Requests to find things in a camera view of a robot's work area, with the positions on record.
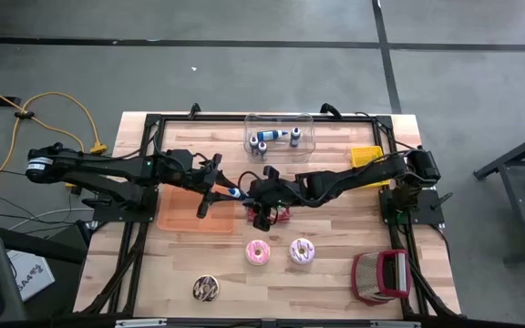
wooden table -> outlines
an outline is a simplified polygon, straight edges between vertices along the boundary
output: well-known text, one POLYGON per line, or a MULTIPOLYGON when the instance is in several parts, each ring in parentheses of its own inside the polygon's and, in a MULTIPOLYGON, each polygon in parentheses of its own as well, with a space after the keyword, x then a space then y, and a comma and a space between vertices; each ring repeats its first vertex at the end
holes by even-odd
MULTIPOLYGON (((139 147, 146 114, 123 113, 114 156, 139 147)), ((420 144, 415 116, 393 115, 392 119, 398 140, 411 146, 420 144)), ((224 174, 236 181, 245 170, 261 173, 263 170, 262 165, 248 161, 242 149, 242 129, 240 122, 170 122, 163 148, 189 149, 207 157, 219 152, 224 174)), ((309 162, 274 166, 286 179, 292 179, 298 172, 349 169, 350 148, 374 145, 372 133, 368 124, 317 123, 316 151, 309 162)), ((379 214, 377 189, 350 190, 318 209, 292 208, 291 221, 277 224, 269 232, 258 231, 247 223, 242 206, 235 209, 231 234, 168 232, 150 225, 136 316, 402 317, 399 301, 368 307, 355 300, 350 292, 352 257, 361 252, 390 249, 387 227, 381 223, 379 214), (316 246, 315 260, 310 266, 298 266, 287 258, 287 246, 299 237, 311 240, 316 246), (244 247, 254 239, 265 240, 272 247, 272 259, 265 266, 251 266, 244 259, 244 247), (200 303, 191 296, 193 283, 203 274, 216 276, 221 284, 221 293, 214 302, 200 303)), ((90 304, 115 270, 122 229, 122 223, 110 223, 95 233, 82 272, 75 311, 90 304)), ((414 230, 424 276, 448 307, 458 313, 445 244, 428 226, 416 226, 414 230)), ((123 286, 121 305, 129 286, 127 278, 123 286)), ((411 302, 416 309, 414 296, 413 289, 411 302)))

yellow box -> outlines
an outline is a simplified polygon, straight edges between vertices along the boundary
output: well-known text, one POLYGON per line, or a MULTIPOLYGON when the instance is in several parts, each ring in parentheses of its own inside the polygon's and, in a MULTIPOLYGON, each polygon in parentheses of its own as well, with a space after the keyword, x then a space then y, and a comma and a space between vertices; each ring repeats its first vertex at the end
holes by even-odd
MULTIPOLYGON (((380 146, 354 147, 352 148, 352 166, 359 168, 384 155, 380 146)), ((363 188, 382 187, 390 185, 390 180, 369 184, 363 188)))

donut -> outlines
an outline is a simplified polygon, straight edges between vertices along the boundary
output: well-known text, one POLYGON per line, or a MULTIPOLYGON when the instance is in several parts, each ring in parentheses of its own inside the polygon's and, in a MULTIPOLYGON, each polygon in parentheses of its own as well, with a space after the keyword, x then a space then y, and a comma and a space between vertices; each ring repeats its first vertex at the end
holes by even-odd
POLYGON ((271 259, 271 248, 269 244, 261 241, 251 241, 244 250, 246 260, 253 265, 264 265, 271 259))
POLYGON ((218 296, 220 285, 216 278, 203 275, 193 284, 193 298, 200 302, 212 302, 218 296))
POLYGON ((289 257, 297 264, 308 264, 314 260, 315 247, 305 238, 294 240, 289 247, 289 257))

red object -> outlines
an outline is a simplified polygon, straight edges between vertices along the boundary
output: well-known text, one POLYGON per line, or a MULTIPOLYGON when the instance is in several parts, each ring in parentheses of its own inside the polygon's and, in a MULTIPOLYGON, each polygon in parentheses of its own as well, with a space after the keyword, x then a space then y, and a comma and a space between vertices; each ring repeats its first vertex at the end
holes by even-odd
MULTIPOLYGON (((399 272, 394 272, 396 281, 399 281, 399 272)), ((368 305, 384 304, 395 298, 407 298, 410 294, 410 264, 405 250, 381 251, 376 253, 362 253, 354 257, 352 264, 352 293, 354 297, 368 305), (404 257, 403 285, 405 290, 387 289, 384 284, 385 259, 404 257)))
MULTIPOLYGON (((248 222, 252 222, 254 220, 254 210, 251 208, 247 208, 247 214, 248 214, 248 222)), ((271 213, 271 220, 274 220, 275 213, 271 213)), ((291 219, 291 211, 286 208, 279 208, 279 217, 277 218, 277 222, 286 222, 289 219, 291 219)))

orange plastic tray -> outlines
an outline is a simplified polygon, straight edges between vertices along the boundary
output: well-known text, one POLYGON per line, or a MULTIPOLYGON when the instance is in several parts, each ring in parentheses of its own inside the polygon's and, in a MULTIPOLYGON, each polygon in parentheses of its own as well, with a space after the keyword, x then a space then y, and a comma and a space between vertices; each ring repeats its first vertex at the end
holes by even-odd
MULTIPOLYGON (((219 186, 214 186, 212 191, 228 193, 225 188, 219 186)), ((198 219, 196 213, 201 199, 202 195, 199 193, 164 185, 157 226, 165 231, 232 232, 236 202, 213 203, 208 209, 208 215, 198 219)))

